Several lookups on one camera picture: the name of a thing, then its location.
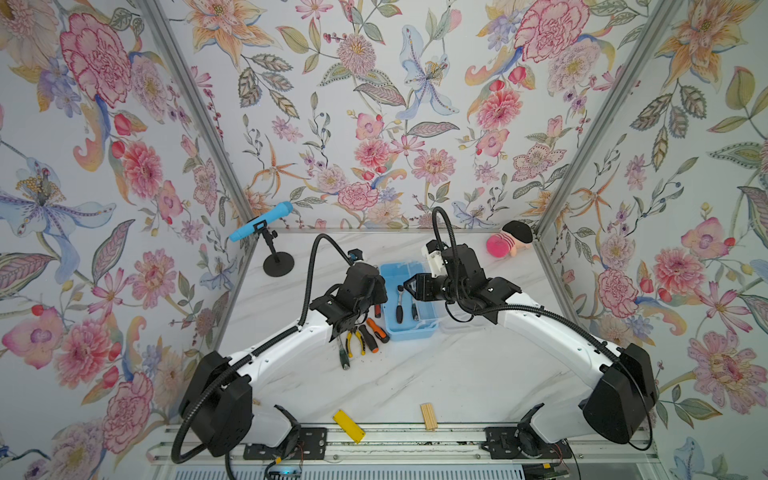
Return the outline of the black ratchet wrench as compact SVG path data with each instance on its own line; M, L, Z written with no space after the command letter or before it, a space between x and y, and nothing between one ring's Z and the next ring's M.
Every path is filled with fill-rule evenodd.
M404 321L404 309L403 309L403 296L404 296L404 286L398 285L397 286L397 305L395 308L395 320L398 324L402 324Z

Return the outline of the blue plastic tool box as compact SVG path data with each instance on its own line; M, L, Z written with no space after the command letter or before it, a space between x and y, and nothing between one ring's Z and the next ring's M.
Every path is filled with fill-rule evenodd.
M388 300L382 307L383 327L392 341L421 340L431 337L440 330L446 334L458 334L482 329L478 319L470 323L452 320L440 302L419 302L412 295L397 289L406 280L418 273L428 273L424 262L398 262L379 266L385 281Z

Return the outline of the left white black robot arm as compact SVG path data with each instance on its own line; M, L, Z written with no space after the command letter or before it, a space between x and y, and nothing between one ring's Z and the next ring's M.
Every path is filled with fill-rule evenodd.
M173 463L183 464L205 451L214 457L228 455L251 430L253 394L262 383L282 364L352 333L373 306L386 303L379 268L365 262L357 249L345 253L344 281L314 298L314 266L322 241L342 251L328 234L315 238L298 320L244 350L229 356L213 351L201 360L179 406L182 421L171 446Z

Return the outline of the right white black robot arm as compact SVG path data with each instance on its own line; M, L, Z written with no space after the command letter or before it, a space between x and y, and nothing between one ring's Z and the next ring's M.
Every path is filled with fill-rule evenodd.
M487 276L475 251L457 242L443 208L433 209L431 222L434 238L423 249L429 270L405 281L404 289L417 301L443 303L448 313L460 310L459 323L484 318L522 336L589 389L584 398L538 403L528 410L512 435L521 454L536 458L551 445L590 434L630 445L640 426L651 426L658 390L645 349L599 339L513 282Z

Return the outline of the black orange screwdriver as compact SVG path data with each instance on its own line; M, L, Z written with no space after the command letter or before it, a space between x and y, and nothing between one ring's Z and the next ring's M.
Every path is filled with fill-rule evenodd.
M378 344L375 337L370 333L365 325L359 325L357 327L358 332L361 334L362 339L366 345L366 348L371 353L377 353L379 351Z

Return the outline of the black microphone stand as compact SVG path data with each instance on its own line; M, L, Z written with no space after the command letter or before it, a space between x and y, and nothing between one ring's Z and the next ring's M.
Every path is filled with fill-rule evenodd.
M288 252L279 251L276 248L275 240L278 238L278 232L266 226L255 234L266 243L269 249L269 254L262 264L264 273L272 278L283 277L290 273L295 266L295 260Z

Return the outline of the pink plush toy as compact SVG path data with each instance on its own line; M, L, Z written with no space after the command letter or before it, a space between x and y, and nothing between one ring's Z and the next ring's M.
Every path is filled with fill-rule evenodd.
M522 221L510 221L486 242L487 252L495 258L515 257L520 251L532 246L532 228Z

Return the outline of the blue microphone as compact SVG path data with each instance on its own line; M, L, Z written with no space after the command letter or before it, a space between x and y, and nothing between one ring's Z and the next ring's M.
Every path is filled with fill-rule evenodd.
M259 229L266 227L269 224L281 218L286 217L292 212L293 212L293 204L291 202L281 202L271 210L267 211L266 213L254 218L253 220L239 227L229 236L229 240L231 242L241 241L255 234Z

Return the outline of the yellow utility knife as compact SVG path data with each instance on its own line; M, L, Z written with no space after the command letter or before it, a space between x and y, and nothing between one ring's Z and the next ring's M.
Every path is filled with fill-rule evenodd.
M344 410L338 410L333 415L333 420L355 444L364 440L366 432Z

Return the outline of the wooden block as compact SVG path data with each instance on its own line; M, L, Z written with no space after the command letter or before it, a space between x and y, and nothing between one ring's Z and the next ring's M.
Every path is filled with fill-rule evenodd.
M423 403L420 405L420 411L425 429L430 432L436 431L438 429L438 422L433 405L431 403Z

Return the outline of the yellow handled pliers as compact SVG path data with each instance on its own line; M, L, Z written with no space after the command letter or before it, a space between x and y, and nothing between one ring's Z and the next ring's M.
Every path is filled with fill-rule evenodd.
M347 351L347 356L349 358L354 357L354 352L353 352L354 345L359 346L359 350L360 350L359 354L361 356L366 355L366 344L365 344L365 341L363 340L363 336L359 329L354 329L352 331L349 331L346 335L345 348Z

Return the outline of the orange handled screwdriver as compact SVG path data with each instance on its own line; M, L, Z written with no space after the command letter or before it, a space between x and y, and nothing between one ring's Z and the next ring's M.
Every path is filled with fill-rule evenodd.
M374 335L378 340L380 340L382 343L388 343L390 341L390 336L388 333L380 327L372 318L368 318L366 320L367 326L372 330Z

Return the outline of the dark red handled screwdriver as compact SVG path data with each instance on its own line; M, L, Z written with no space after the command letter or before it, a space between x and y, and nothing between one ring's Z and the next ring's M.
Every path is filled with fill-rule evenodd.
M338 347L338 354L340 359L340 365L344 371L347 371L350 369L350 361L348 357L348 353L344 346Z

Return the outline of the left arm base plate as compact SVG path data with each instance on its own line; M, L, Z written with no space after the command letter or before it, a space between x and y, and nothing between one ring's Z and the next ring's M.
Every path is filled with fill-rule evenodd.
M327 428L299 427L289 432L278 446L246 445L243 458L252 461L323 460L327 445Z

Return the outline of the aluminium front rail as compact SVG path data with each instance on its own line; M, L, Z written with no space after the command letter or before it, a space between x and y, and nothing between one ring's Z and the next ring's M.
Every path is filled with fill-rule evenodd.
M321 446L323 457L314 459L312 452L296 453L291 464L482 464L494 459L486 442L484 423L439 422L434 431L422 423L363 423L363 440L354 442L335 423L320 423L326 430ZM569 439L564 445L550 447L538 457L523 454L512 458L507 453L498 463L539 463L563 461L575 467L587 464L658 464L654 449L640 452L629 446L610 443L595 434Z

